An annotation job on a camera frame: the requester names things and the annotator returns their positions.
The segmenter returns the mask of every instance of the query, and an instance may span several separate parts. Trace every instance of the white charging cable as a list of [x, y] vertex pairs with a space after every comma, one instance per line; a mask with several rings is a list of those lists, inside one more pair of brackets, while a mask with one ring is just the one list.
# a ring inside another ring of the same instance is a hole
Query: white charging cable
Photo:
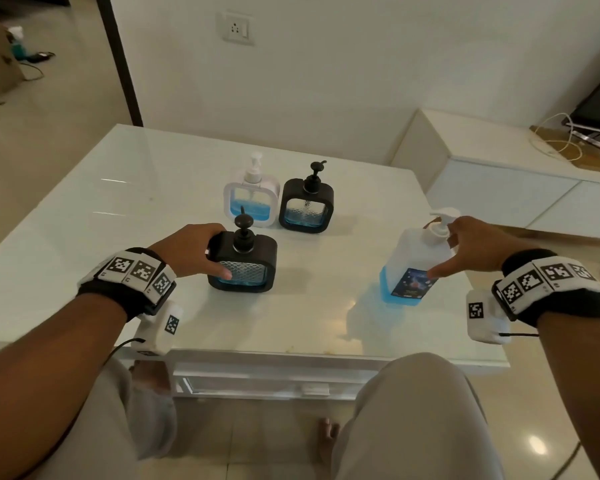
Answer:
[[[533, 147], [534, 147], [536, 150], [538, 150], [538, 151], [539, 151], [540, 153], [542, 153], [543, 155], [547, 155], [548, 157], [555, 158], [555, 159], [557, 159], [557, 160], [563, 160], [563, 161], [564, 161], [564, 160], [567, 160], [568, 162], [574, 162], [574, 161], [576, 161], [576, 160], [579, 160], [579, 159], [581, 159], [581, 158], [582, 158], [582, 156], [583, 156], [582, 147], [581, 147], [579, 144], [577, 144], [577, 143], [574, 143], [574, 142], [572, 141], [572, 139], [573, 139], [573, 120], [571, 119], [571, 115], [567, 114], [566, 112], [558, 112], [558, 113], [554, 114], [553, 116], [549, 116], [547, 119], [545, 119], [545, 120], [544, 120], [542, 123], [540, 123], [540, 124], [539, 124], [539, 125], [536, 127], [536, 130], [534, 131], [534, 135], [536, 135], [536, 136], [537, 136], [537, 135], [538, 135], [538, 130], [539, 130], [540, 128], [542, 128], [542, 127], [544, 126], [544, 124], [545, 124], [547, 121], [554, 119], [556, 116], [566, 116], [566, 117], [567, 117], [567, 119], [569, 120], [569, 124], [570, 124], [570, 127], [571, 127], [571, 128], [569, 129], [569, 138], [568, 138], [568, 140], [567, 140], [567, 141], [565, 141], [565, 140], [563, 140], [563, 139], [548, 139], [548, 140], [544, 140], [544, 142], [545, 142], [545, 143], [564, 143], [564, 146], [563, 146], [563, 147], [562, 147], [560, 150], [554, 150], [554, 151], [552, 151], [552, 152], [551, 152], [551, 151], [547, 152], [547, 151], [545, 151], [544, 149], [542, 149], [542, 148], [539, 148], [539, 147], [536, 145], [536, 140], [535, 140], [535, 139], [533, 139], [532, 137], [529, 137], [529, 143], [531, 144], [531, 146], [533, 146]], [[562, 152], [562, 151], [566, 150], [566, 149], [569, 147], [569, 145], [575, 146], [575, 147], [578, 149], [578, 153], [579, 153], [579, 154], [578, 154], [578, 156], [577, 156], [576, 158], [572, 158], [572, 159], [570, 159], [570, 160], [569, 160], [569, 159], [566, 159], [566, 158], [564, 158], [564, 157], [563, 157], [563, 156], [561, 156], [561, 154], [560, 154], [560, 152]]]

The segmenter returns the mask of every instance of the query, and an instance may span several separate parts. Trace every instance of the black soap dispenser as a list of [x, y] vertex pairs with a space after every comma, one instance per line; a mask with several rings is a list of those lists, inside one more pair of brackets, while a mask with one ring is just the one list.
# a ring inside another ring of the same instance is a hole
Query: black soap dispenser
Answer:
[[304, 180], [292, 178], [287, 181], [280, 198], [282, 227], [312, 234], [327, 229], [333, 215], [333, 188], [318, 177], [325, 163], [327, 161], [311, 163], [313, 175]]
[[240, 227], [236, 232], [224, 231], [209, 241], [207, 259], [222, 264], [231, 271], [232, 278], [223, 280], [209, 276], [209, 284], [218, 290], [262, 293], [269, 291], [276, 277], [278, 243], [268, 235], [256, 235], [249, 229], [253, 218], [244, 213], [233, 222]]

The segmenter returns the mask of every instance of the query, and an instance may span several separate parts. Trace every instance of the power socket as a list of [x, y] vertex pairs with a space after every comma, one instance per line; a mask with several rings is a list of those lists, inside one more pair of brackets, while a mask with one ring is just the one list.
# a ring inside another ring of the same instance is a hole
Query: power socket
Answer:
[[251, 34], [252, 19], [248, 15], [224, 12], [220, 17], [222, 38], [227, 42], [253, 45]]

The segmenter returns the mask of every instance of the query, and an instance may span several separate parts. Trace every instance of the beige pants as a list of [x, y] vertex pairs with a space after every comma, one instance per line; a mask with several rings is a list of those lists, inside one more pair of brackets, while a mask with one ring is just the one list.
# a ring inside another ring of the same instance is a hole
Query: beige pants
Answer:
[[[131, 480], [137, 459], [167, 452], [175, 437], [170, 398], [131, 386], [111, 361], [42, 480]], [[333, 452], [336, 480], [500, 480], [487, 424], [469, 382], [433, 354], [387, 365], [360, 391]]]

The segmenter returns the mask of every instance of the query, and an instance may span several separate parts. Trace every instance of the wall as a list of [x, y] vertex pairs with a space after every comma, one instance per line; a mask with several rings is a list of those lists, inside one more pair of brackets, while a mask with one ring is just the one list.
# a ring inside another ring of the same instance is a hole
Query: wall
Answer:
[[528, 126], [600, 79], [600, 0], [111, 1], [151, 128], [387, 163], [419, 106]]

